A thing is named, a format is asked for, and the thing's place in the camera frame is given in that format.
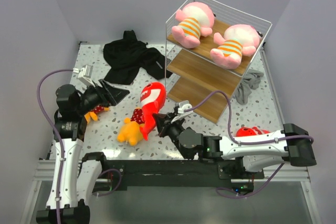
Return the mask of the red shark plush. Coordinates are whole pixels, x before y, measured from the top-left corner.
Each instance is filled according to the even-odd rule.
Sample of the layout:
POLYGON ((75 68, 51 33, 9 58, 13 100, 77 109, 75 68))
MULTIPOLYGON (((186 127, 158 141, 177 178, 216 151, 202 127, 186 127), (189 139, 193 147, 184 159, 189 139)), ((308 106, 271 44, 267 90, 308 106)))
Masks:
POLYGON ((244 137, 244 136, 253 136, 253 135, 263 135, 270 133, 267 130, 259 129, 258 127, 241 127, 236 132, 236 137, 244 137))

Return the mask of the red whale plush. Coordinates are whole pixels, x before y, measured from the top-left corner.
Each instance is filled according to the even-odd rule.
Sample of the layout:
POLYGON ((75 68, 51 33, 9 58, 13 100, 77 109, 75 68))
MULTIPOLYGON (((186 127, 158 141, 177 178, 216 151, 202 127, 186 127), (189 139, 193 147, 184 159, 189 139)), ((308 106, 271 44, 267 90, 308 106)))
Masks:
POLYGON ((144 125, 140 127, 143 138, 147 141, 148 135, 155 128, 153 114, 159 113, 166 100, 165 86, 160 82, 147 84, 140 95, 140 105, 143 112, 144 125))

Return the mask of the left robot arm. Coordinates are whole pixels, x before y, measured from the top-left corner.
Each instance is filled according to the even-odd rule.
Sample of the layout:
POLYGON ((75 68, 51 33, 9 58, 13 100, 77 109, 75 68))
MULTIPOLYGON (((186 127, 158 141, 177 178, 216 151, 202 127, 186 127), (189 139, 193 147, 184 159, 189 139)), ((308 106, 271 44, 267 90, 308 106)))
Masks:
POLYGON ((81 93, 72 84, 56 90, 58 111, 51 123, 56 150, 54 177, 44 210, 38 211, 37 223, 89 223, 89 200, 97 178, 108 174, 103 152, 80 157, 87 128, 86 114, 97 106, 119 104, 129 90, 115 88, 101 79, 81 93))

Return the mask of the pink striped plush doll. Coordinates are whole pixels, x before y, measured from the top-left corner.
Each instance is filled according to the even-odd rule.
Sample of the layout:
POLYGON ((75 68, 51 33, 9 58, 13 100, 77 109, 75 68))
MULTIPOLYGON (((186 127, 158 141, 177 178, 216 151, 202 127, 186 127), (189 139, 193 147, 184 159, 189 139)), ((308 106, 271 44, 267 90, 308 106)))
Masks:
POLYGON ((215 64, 224 69, 236 69, 243 56, 251 57, 257 50, 263 34, 247 24, 232 25, 223 35, 215 33, 213 41, 218 46, 210 51, 215 64))
POLYGON ((213 33, 215 15, 204 3, 187 4, 176 11, 175 19, 179 24, 172 27, 172 36, 187 49, 196 48, 201 43, 201 37, 207 37, 213 33))

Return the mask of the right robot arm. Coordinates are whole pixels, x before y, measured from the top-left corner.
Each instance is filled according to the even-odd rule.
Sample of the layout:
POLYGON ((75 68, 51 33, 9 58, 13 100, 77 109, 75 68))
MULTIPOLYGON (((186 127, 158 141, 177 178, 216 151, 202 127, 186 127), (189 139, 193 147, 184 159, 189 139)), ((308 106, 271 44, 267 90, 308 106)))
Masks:
POLYGON ((160 137, 169 137, 184 159, 231 160, 242 158, 234 165, 234 173, 246 178, 265 167, 288 162, 294 167, 317 164, 313 138, 299 126, 286 123, 281 130, 261 135, 229 137, 197 133, 184 128, 183 120, 176 120, 173 113, 154 114, 160 137))

